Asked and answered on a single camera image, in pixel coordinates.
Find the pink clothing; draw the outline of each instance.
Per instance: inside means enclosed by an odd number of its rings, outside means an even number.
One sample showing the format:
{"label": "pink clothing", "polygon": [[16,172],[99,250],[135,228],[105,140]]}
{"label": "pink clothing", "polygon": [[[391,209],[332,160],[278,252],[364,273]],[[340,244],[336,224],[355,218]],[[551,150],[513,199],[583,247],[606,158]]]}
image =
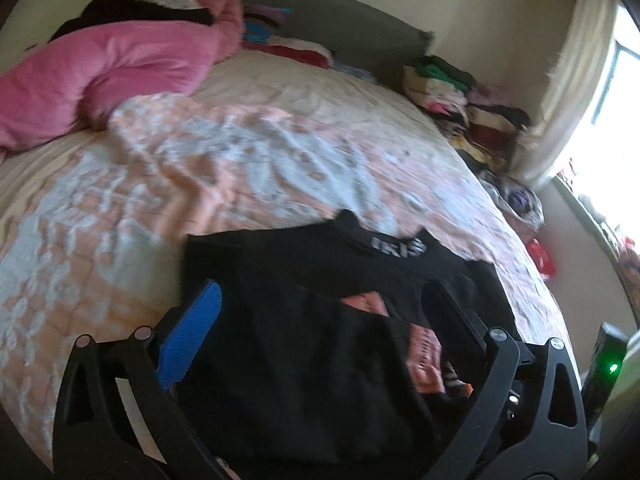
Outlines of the pink clothing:
{"label": "pink clothing", "polygon": [[104,128],[137,95],[189,94],[211,65],[240,43],[240,0],[198,0],[216,17],[190,22],[122,22],[78,30],[0,76],[0,160],[65,135],[80,119]]}

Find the red plastic bag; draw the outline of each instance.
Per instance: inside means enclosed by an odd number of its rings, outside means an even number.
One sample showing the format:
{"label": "red plastic bag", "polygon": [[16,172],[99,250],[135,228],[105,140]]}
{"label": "red plastic bag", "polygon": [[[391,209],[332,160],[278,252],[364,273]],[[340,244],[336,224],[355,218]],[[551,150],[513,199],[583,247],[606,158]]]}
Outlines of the red plastic bag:
{"label": "red plastic bag", "polygon": [[556,275],[556,264],[543,244],[534,238],[527,243],[526,248],[544,281],[550,280]]}

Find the pink floral bedspread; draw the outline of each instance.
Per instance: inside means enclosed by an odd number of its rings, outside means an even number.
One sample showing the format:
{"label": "pink floral bedspread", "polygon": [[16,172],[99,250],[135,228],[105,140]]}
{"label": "pink floral bedspread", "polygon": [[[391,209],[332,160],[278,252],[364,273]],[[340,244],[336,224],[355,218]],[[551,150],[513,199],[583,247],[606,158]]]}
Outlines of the pink floral bedspread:
{"label": "pink floral bedspread", "polygon": [[0,400],[33,449],[50,463],[76,337],[123,338],[176,304],[186,233],[297,226],[343,208],[391,235],[424,226],[496,264],[524,340],[568,341],[524,247],[444,139],[411,145],[265,106],[176,94],[121,105],[11,221],[0,249]]}

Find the bedspread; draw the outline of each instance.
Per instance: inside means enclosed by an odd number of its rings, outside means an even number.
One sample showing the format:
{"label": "bedspread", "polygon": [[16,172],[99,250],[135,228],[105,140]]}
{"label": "bedspread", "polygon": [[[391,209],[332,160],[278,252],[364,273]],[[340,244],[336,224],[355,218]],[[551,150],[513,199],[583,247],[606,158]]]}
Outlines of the bedspread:
{"label": "bedspread", "polygon": [[0,400],[20,432],[50,463],[73,341],[124,338],[174,306],[186,233],[297,226],[342,208],[366,228],[405,236],[424,226],[455,253],[493,262],[523,339],[569,341],[523,245],[409,101],[244,52],[215,67],[194,98],[125,102],[109,131],[7,220]]}

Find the blue gripper pad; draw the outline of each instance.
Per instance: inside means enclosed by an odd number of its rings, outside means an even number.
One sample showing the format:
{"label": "blue gripper pad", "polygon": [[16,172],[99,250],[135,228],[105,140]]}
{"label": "blue gripper pad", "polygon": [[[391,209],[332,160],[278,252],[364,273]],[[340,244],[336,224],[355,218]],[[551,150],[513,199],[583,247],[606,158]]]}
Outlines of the blue gripper pad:
{"label": "blue gripper pad", "polygon": [[156,376],[166,391],[184,379],[222,307],[222,290],[209,280],[160,345]]}

